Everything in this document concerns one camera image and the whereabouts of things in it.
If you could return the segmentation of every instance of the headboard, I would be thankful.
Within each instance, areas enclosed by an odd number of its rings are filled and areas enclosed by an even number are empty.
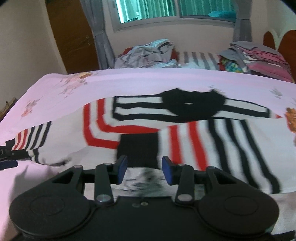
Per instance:
[[[264,34],[263,44],[276,49],[271,32],[266,32]],[[296,80],[296,30],[290,30],[284,35],[277,51],[279,51],[290,64],[292,76],[294,80]]]

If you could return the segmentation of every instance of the wall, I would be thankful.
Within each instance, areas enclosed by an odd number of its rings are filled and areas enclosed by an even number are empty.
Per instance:
[[[276,48],[289,30],[296,30],[296,14],[281,0],[266,0],[268,31],[275,40]]]
[[[227,49],[232,41],[233,28],[198,24],[152,26],[114,33],[106,0],[103,1],[103,7],[106,32],[116,56],[127,47],[162,38],[174,41],[178,51],[212,53]],[[253,0],[251,22],[253,41],[262,43],[267,30],[266,0]]]
[[[43,75],[66,73],[45,13],[43,0],[8,0],[0,8],[0,108]]]

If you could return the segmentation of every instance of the red stripe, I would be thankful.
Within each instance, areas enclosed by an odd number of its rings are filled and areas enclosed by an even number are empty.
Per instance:
[[[144,133],[155,133],[158,129],[144,127],[144,126],[110,126],[104,122],[103,115],[105,114],[104,106],[105,99],[100,99],[97,101],[98,105],[98,120],[97,124],[101,131],[103,132],[113,132],[122,134],[144,134]]]
[[[28,129],[25,129],[25,131],[24,131],[24,139],[22,141],[22,145],[19,147],[19,150],[22,150],[23,149],[23,147],[24,147],[24,145],[26,143],[27,135],[28,135]]]
[[[119,145],[117,141],[109,141],[94,138],[90,129],[90,104],[86,104],[83,108],[83,135],[89,146],[103,147],[109,149],[116,149]]]
[[[175,164],[182,163],[180,155],[180,145],[178,138],[178,126],[170,126],[170,139],[171,139],[171,153],[172,153],[172,162]]]
[[[202,143],[200,141],[198,131],[197,131],[198,122],[197,121],[189,122],[188,125],[189,125],[189,135],[192,141],[196,163],[201,171],[205,171],[206,167],[208,166],[208,163],[207,163],[207,158],[205,155],[204,148],[202,146]]]
[[[18,136],[17,144],[14,146],[14,148],[12,150],[16,150],[18,145],[20,144],[20,139],[22,138],[22,132],[20,132],[17,136]]]

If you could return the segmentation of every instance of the pink bed sheet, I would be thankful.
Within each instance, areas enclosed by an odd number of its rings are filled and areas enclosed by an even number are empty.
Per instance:
[[[20,98],[0,123],[0,145],[5,145],[6,140],[21,130],[60,118],[97,99],[157,94],[174,88],[200,92],[216,89],[228,98],[266,106],[280,116],[284,116],[287,107],[296,108],[295,84],[248,74],[182,68],[110,69],[68,76],[48,74]],[[8,216],[11,200],[57,171],[30,161],[0,171],[0,240],[9,240],[16,234]],[[277,194],[274,198],[281,210],[274,232],[296,229],[295,193]]]

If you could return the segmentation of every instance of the striped bed sheet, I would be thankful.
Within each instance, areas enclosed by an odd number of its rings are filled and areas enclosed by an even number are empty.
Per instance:
[[[199,69],[220,70],[219,57],[214,53],[203,52],[177,52],[179,64],[195,63]]]

